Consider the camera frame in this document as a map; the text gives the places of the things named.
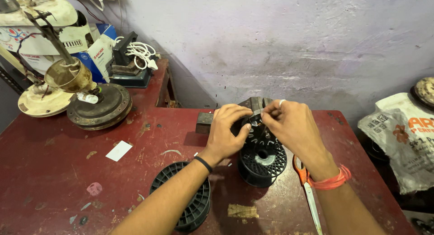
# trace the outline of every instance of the black wristband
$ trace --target black wristband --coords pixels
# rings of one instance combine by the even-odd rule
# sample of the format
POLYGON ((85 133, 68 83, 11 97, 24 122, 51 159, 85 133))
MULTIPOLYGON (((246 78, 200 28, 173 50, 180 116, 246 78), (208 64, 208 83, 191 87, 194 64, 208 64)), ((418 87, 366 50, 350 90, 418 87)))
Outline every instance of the black wristband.
POLYGON ((211 168, 211 166, 208 165, 208 163, 206 161, 204 161, 201 157, 195 156, 194 159, 197 159, 198 161, 200 161, 208 169, 208 171, 210 173, 213 172, 213 169, 211 168))

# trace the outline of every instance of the red workbench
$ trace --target red workbench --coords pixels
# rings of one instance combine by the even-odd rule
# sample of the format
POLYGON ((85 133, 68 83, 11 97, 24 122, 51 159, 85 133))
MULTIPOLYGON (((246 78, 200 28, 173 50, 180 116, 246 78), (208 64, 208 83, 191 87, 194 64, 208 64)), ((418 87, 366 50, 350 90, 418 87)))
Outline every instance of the red workbench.
MULTIPOLYGON (((11 123, 0 135, 0 234, 107 234, 140 204, 139 194, 148 196, 161 169, 191 161, 204 148, 208 136, 196 134, 195 123, 199 112, 210 110, 156 107, 167 98, 167 63, 158 60, 159 70, 147 89, 128 89, 133 110, 114 127, 86 131, 65 113, 47 118, 20 114, 11 123), (127 154, 118 162, 105 157, 121 140, 133 145, 127 154), (170 149, 181 155, 162 155, 170 149), (102 185, 96 197, 86 190, 93 182, 102 185), (83 216, 88 221, 81 226, 83 216)), ((385 231, 415 234, 342 113, 312 113, 325 146, 351 170, 350 185, 385 231)), ((269 188, 248 185, 238 174, 236 159, 225 160, 209 176, 211 209, 193 234, 316 234, 291 159, 289 154, 284 173, 269 188), (256 206, 259 218, 228 217, 229 204, 256 206)), ((328 234, 318 202, 317 207, 328 234)))

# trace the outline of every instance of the black plastic spool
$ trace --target black plastic spool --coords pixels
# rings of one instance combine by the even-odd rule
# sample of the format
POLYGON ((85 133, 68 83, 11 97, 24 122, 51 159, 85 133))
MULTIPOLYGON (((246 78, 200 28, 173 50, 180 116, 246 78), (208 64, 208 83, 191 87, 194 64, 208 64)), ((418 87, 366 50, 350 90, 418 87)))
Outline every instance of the black plastic spool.
POLYGON ((275 141, 270 149, 259 149, 245 145, 238 154, 237 167, 242 179, 248 184, 267 188, 286 168, 287 157, 282 145, 275 141))
MULTIPOLYGON (((162 169, 152 182, 149 195, 188 164, 189 162, 185 161, 175 162, 162 169)), ((175 230, 178 232, 192 232, 196 230, 207 218, 210 211, 210 203, 210 182, 207 178, 202 186, 200 186, 196 195, 188 203, 175 226, 175 230)))

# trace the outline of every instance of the ring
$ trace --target ring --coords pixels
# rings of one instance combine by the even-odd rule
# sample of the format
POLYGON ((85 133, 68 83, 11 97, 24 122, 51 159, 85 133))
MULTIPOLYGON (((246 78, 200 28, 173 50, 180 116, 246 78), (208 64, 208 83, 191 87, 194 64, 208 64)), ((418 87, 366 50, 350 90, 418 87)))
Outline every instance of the ring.
POLYGON ((286 101, 286 99, 280 100, 280 102, 279 102, 279 109, 280 109, 280 105, 282 104, 283 101, 286 101))

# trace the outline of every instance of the orange-handled scissors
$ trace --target orange-handled scissors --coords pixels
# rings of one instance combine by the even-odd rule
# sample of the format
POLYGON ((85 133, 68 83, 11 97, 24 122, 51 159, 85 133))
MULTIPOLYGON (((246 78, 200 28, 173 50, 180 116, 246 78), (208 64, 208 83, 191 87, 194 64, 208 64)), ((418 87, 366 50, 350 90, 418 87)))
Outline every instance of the orange-handled scissors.
POLYGON ((312 214, 313 222, 315 223, 316 230, 319 235, 323 235, 323 231, 321 229, 321 223, 319 222, 318 211, 316 210, 315 199, 313 198, 312 193, 312 183, 309 180, 309 171, 306 167, 301 163, 302 168, 300 169, 297 166, 297 156, 294 155, 292 158, 292 165, 294 166, 294 170, 299 174, 300 183, 304 187, 306 191, 307 202, 309 204, 310 213, 312 214))

